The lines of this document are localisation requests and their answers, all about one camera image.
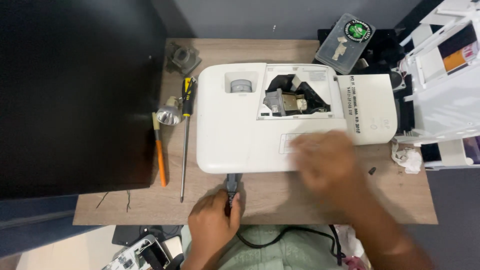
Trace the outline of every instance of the person's hand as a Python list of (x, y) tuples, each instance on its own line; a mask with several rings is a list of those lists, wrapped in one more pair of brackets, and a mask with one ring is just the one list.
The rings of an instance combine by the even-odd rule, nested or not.
[(348, 190), (368, 190), (352, 141), (344, 132), (304, 134), (290, 145), (295, 148), (292, 161), (314, 194), (336, 202), (350, 196)]
[(188, 217), (192, 235), (191, 253), (211, 258), (235, 236), (240, 227), (240, 194), (233, 197), (230, 217), (225, 215), (227, 201), (227, 191), (220, 189), (193, 207)]

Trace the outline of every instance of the white projector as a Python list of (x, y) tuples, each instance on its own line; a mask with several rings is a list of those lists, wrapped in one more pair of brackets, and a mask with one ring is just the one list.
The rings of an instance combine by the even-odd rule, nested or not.
[(207, 173), (284, 172), (289, 142), (346, 131), (355, 145), (381, 144), (397, 129), (387, 74), (336, 75), (316, 64), (239, 63), (200, 73), (197, 162)]

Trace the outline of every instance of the orange-handled brush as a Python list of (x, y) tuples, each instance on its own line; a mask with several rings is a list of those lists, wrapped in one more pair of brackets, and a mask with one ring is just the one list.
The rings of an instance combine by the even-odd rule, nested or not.
[(160, 133), (160, 123), (156, 119), (156, 113), (152, 112), (153, 117), (153, 129), (155, 132), (156, 151), (158, 154), (158, 172), (160, 173), (160, 181), (162, 186), (167, 186), (167, 178), (165, 176), (165, 165), (163, 164), (163, 152), (162, 152), (162, 134)]

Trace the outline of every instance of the transparent plastic box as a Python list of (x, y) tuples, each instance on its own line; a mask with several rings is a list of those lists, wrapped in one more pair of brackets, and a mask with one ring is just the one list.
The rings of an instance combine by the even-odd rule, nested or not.
[(375, 33), (375, 27), (345, 13), (340, 17), (315, 59), (347, 75)]

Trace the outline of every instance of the wooden desk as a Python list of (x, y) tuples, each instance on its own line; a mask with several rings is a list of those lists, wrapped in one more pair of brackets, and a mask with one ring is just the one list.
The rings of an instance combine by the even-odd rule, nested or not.
[[(202, 63), (193, 75), (204, 68), (225, 63), (310, 63), (318, 48), (315, 40), (248, 40), (248, 39), (174, 39), (180, 45), (192, 45), (200, 51)], [(170, 95), (180, 96), (182, 78), (163, 73), (161, 101)], [(95, 209), (104, 193), (80, 195), (75, 225), (107, 224), (186, 224), (199, 198), (222, 186), (225, 175), (207, 174), (196, 163), (196, 114), (190, 123), (185, 198), (180, 203), (184, 122), (162, 126), (164, 156), (169, 184), (162, 188), (158, 171), (148, 189), (131, 191), (131, 209), (125, 191), (111, 192)], [(390, 158), (390, 146), (357, 147), (364, 173), (382, 204), (401, 223), (437, 224), (425, 171), (405, 174), (404, 168)], [(294, 173), (244, 174), (239, 186), (245, 205), (245, 224), (322, 224), (344, 223), (345, 218), (326, 204), (315, 203)]]

